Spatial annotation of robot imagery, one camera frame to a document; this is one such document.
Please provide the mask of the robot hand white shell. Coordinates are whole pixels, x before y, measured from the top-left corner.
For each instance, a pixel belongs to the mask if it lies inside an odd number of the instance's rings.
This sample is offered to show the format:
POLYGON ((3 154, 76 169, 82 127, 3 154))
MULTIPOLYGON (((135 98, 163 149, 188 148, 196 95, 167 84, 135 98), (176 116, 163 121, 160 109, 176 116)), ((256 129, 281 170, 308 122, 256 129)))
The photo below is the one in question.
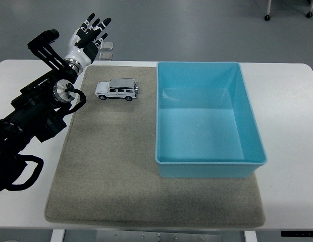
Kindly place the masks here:
POLYGON ((72 35, 67 48, 67 55, 64 57, 65 61, 71 61, 80 68, 93 63, 95 60, 100 45, 104 39, 107 38, 107 33, 102 33, 108 24, 112 21, 111 18, 106 18, 101 21, 99 18, 92 20, 95 13, 92 13, 82 24, 75 30, 72 35))

